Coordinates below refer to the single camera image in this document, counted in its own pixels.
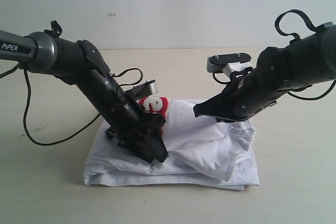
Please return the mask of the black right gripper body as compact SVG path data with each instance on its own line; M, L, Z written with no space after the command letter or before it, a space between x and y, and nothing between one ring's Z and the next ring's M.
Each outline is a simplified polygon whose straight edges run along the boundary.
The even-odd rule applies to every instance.
M260 80L257 70L227 85L222 93L231 96L230 118L236 122L253 117L278 98L278 92Z

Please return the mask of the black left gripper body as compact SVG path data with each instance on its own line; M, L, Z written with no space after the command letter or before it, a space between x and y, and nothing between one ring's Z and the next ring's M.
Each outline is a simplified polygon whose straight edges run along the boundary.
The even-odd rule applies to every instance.
M119 138L119 145L136 153L140 137L147 131L161 131L165 119L161 114L146 112L111 76L99 76L99 79L100 88L107 96L108 115L113 119L110 125Z

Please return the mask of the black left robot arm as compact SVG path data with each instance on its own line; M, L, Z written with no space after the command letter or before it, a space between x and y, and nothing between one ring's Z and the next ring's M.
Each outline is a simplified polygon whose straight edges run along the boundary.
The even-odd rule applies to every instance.
M116 138L119 147L146 162L164 162L168 156L161 135L165 119L139 104L155 94L154 80L138 80L125 91L90 41L68 41L61 33L56 21L49 30L27 36L1 31L1 59L15 61L16 68L26 73L51 75L77 86L109 124L107 135Z

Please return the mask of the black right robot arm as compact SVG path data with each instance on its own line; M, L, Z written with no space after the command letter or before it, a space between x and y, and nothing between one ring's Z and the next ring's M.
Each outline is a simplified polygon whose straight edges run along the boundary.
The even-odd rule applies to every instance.
M194 105L195 117L219 122L242 122L276 104L291 91L335 80L335 25L325 23L314 34L285 48L267 47L255 67L247 53L214 55L207 71L230 79L221 93Z

